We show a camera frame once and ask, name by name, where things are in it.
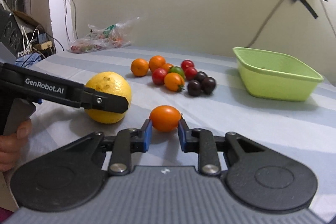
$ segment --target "gray ribbed surface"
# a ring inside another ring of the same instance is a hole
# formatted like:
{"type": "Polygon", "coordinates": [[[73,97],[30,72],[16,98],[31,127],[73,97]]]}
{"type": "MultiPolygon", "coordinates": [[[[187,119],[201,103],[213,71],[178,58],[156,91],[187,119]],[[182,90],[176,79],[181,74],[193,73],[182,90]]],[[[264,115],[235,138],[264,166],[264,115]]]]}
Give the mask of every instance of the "gray ribbed surface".
{"type": "Polygon", "coordinates": [[[269,215],[240,205],[218,179],[192,167],[138,166],[110,178],[104,190],[80,208],[63,213],[19,209],[4,224],[322,224],[309,210],[269,215]]]}

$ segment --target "white wall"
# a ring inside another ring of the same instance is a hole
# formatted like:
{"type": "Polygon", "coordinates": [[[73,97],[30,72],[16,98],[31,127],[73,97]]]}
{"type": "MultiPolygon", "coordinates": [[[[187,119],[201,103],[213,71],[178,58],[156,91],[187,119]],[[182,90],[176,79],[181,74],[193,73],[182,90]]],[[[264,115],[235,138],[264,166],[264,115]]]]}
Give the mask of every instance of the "white wall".
{"type": "MultiPolygon", "coordinates": [[[[179,47],[233,56],[246,46],[279,0],[75,0],[78,34],[87,25],[107,27],[137,16],[134,32],[140,46],[179,47]]],[[[336,82],[336,39],[319,0],[307,0],[315,20],[300,3],[285,0],[254,47],[294,55],[336,82]]],[[[326,3],[336,25],[336,0],[326,3]]]]}
{"type": "MultiPolygon", "coordinates": [[[[59,40],[59,42],[63,45],[64,49],[68,49],[68,39],[66,35],[65,29],[65,5],[64,0],[49,0],[50,6],[50,17],[51,17],[51,26],[53,36],[59,40]]],[[[72,28],[72,16],[71,16],[71,7],[69,2],[67,2],[67,27],[70,40],[74,39],[73,28],[72,28]]],[[[56,50],[58,52],[62,51],[60,45],[55,41],[56,50]]]]}

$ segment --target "container rim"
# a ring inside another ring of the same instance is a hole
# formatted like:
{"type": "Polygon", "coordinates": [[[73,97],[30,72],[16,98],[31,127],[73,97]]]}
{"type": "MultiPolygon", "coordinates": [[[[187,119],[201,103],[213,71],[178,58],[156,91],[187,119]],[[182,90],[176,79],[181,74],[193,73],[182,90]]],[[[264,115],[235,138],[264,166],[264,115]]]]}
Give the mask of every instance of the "container rim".
{"type": "Polygon", "coordinates": [[[323,82],[324,78],[321,74],[319,74],[316,70],[314,70],[313,68],[311,68],[310,66],[308,66],[306,63],[303,63],[301,60],[288,55],[288,54],[283,54],[280,52],[272,52],[272,51],[266,51],[266,50],[260,50],[260,49],[256,49],[256,48],[246,48],[246,47],[234,47],[233,48],[233,52],[235,53],[237,59],[239,60],[239,62],[247,69],[260,73],[260,74],[264,74],[264,75],[272,75],[272,76],[283,76],[286,78],[292,78],[292,79],[296,79],[296,80],[305,80],[305,81],[313,81],[313,82],[318,82],[321,83],[323,82]],[[304,75],[298,75],[295,73],[288,73],[288,72],[282,72],[282,71],[275,71],[275,70],[269,70],[269,69],[262,69],[262,68],[258,68],[255,66],[252,66],[248,63],[246,63],[244,61],[244,59],[239,55],[239,52],[243,50],[243,51],[255,51],[255,52],[269,52],[272,54],[276,54],[276,55],[281,55],[281,56],[286,56],[288,58],[291,59],[295,59],[296,61],[298,61],[299,63],[305,65],[306,67],[308,67],[309,69],[311,69],[312,71],[314,71],[318,76],[316,77],[312,77],[312,76],[304,76],[304,75]]]}

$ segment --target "fingernail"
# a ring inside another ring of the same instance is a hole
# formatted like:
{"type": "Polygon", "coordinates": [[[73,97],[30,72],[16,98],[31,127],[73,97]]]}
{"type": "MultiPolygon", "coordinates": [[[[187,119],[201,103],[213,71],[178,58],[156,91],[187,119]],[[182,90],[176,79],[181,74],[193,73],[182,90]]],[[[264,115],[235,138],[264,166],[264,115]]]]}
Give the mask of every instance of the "fingernail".
{"type": "Polygon", "coordinates": [[[27,130],[27,128],[20,128],[16,131],[16,136],[18,139],[23,139],[26,138],[28,136],[29,132],[27,130]]]}

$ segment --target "green plastic container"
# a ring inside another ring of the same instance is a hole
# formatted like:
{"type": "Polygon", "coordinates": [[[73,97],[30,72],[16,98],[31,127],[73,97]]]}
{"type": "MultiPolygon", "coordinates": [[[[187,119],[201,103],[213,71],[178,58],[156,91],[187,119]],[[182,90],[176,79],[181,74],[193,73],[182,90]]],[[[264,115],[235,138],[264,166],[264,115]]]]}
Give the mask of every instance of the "green plastic container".
{"type": "Polygon", "coordinates": [[[285,101],[305,101],[323,76],[293,56],[235,47],[238,70],[248,92],[285,101]]]}

